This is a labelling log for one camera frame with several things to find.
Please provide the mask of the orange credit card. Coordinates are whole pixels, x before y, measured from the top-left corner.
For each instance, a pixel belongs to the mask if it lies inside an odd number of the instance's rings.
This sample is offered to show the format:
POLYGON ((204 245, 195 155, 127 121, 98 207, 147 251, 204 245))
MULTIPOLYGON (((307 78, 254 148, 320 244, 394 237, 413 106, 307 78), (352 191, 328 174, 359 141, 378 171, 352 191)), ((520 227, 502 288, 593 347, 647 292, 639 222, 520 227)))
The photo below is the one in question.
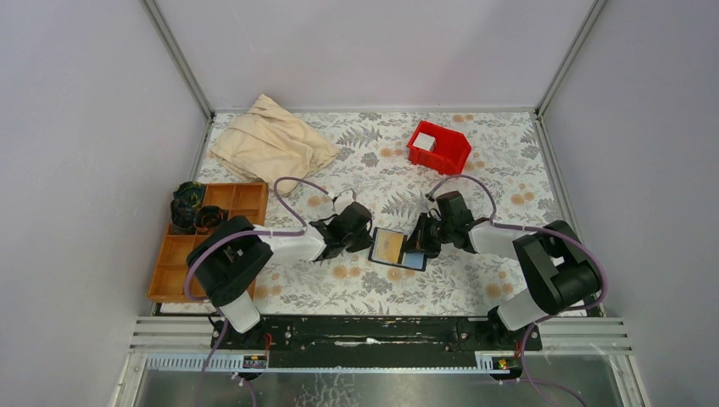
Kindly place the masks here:
POLYGON ((404 240, 403 233, 378 229, 374 238, 371 259, 384 264, 399 264, 403 254, 404 240))

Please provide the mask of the black leather card holder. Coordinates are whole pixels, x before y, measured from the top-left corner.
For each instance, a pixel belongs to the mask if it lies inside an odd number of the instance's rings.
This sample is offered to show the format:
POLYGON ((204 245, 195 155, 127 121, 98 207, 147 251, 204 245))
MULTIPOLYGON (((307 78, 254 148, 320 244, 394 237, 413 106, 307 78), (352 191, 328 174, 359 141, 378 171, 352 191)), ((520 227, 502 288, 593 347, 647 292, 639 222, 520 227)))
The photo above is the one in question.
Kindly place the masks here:
POLYGON ((404 248, 408 236, 385 228, 376 227, 372 234, 373 243, 368 260, 380 265, 396 266, 401 269, 425 271, 427 256, 420 252, 409 252, 404 248))

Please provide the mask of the red plastic bin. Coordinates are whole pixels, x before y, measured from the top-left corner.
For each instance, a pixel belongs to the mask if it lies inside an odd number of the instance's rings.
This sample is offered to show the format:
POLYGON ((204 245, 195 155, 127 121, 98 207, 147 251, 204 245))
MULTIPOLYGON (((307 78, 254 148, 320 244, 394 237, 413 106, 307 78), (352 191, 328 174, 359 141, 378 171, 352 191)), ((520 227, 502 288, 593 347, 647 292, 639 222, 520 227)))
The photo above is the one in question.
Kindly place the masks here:
POLYGON ((466 136, 458 131, 422 120, 407 142, 408 160, 411 164, 425 166, 441 175, 458 175, 465 168, 471 152, 466 136), (432 152, 414 148, 412 143, 420 132, 436 138, 436 147, 432 152))

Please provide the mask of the stack of credit cards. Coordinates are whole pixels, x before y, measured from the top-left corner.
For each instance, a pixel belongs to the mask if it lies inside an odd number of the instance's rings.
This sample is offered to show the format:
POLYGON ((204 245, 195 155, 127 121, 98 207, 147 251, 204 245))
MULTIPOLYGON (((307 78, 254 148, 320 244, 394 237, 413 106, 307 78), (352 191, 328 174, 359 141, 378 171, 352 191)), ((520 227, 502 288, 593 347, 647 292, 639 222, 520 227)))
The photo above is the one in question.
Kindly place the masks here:
POLYGON ((436 147, 436 138, 426 133, 420 132, 416 135, 412 146, 420 150, 432 152, 436 147))

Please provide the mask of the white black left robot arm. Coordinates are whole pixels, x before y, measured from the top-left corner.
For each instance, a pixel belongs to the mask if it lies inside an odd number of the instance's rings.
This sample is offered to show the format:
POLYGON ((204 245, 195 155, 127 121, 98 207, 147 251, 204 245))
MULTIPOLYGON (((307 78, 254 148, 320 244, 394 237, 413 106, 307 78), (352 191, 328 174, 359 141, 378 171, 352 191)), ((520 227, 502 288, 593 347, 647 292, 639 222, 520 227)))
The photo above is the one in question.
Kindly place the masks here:
POLYGON ((231 338, 242 348, 253 348, 264 329, 248 293, 257 275, 267 265, 322 262, 365 250, 372 244, 371 222, 371 212, 357 202, 298 230, 256 226, 235 216, 186 257, 188 276, 226 318, 231 338))

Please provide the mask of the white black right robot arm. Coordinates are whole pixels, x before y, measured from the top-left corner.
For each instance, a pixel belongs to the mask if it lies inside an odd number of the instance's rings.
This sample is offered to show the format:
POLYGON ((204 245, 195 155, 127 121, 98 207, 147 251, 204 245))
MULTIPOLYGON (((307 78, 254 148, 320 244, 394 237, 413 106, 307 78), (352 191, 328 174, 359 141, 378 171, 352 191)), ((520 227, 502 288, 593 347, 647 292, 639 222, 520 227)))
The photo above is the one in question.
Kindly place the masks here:
POLYGON ((451 244, 469 254, 512 259, 520 266, 526 289, 488 312, 486 336, 495 348, 509 348, 519 339, 520 329, 601 291, 603 277, 596 260, 565 221, 534 227, 477 218, 457 191, 434 201, 438 213, 419 215, 403 245, 406 253, 433 259, 451 244))

